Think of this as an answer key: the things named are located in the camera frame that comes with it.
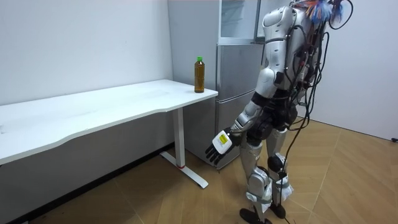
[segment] robot finger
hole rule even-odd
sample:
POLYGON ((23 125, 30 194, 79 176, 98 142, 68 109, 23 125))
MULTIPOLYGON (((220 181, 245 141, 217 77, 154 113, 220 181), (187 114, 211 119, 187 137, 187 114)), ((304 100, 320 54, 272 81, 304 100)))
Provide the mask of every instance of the robot finger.
POLYGON ((211 144, 205 151, 206 154, 208 154, 211 150, 214 150, 214 145, 211 144))
POLYGON ((206 158, 207 158, 207 159, 210 158, 214 153, 216 153, 216 149, 215 149, 215 148, 213 148, 213 149, 206 155, 206 158))
POLYGON ((216 159, 216 161, 214 161, 214 165, 217 166, 217 164, 220 162, 220 160, 222 160, 222 158, 224 158, 224 156, 225 156, 225 154, 220 155, 220 156, 216 159))
POLYGON ((213 157, 210 158, 210 162, 213 162, 218 156, 220 156, 220 154, 218 152, 216 152, 213 157))

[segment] plastic bottle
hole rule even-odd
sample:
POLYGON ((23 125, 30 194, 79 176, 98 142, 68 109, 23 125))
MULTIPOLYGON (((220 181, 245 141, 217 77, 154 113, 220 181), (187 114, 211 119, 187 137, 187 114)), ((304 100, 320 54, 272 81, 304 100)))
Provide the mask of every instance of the plastic bottle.
POLYGON ((205 64, 202 57, 197 58, 195 63, 195 93, 203 93, 205 91, 205 64))

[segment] desk leg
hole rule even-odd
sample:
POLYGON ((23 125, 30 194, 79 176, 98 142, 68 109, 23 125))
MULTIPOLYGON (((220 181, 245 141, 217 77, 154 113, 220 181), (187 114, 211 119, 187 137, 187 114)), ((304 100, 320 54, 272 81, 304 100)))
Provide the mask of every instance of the desk leg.
POLYGON ((167 152, 160 153, 165 159, 170 161, 178 167, 184 174, 187 174, 194 180, 201 188, 207 187, 209 183, 201 178, 198 174, 194 173, 191 169, 185 166, 185 146, 184 146, 184 123, 182 116, 182 108, 173 110, 174 120, 174 141, 175 141, 175 157, 172 157, 167 152))

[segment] humanoid robot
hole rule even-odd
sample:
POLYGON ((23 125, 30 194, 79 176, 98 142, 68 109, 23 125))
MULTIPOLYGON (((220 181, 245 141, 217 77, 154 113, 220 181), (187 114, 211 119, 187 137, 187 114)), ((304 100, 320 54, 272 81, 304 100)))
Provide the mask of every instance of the humanoid robot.
MULTIPOLYGON (((289 6, 264 16, 267 66, 260 71, 255 93, 244 111, 206 150, 206 157, 217 164, 233 147, 240 147, 248 185, 246 197, 254 207, 253 212, 245 208, 240 211, 248 223, 271 223, 265 217, 268 208, 279 218, 285 218, 281 201, 293 188, 289 184, 285 157, 279 152, 288 129, 296 120, 296 106, 304 96, 306 106, 310 104, 307 90, 311 89, 312 96, 320 81, 325 27, 329 24, 334 29, 333 22, 341 20, 341 1, 292 1, 289 6), (267 169, 257 165, 263 140, 267 145, 267 169)), ((305 114, 308 119, 309 113, 307 110, 305 114)))

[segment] table top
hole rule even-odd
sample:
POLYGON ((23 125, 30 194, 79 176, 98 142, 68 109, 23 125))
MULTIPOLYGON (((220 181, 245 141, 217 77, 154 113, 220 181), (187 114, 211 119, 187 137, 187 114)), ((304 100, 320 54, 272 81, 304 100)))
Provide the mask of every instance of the table top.
POLYGON ((217 96, 170 80, 0 106, 0 165, 73 138, 217 96))

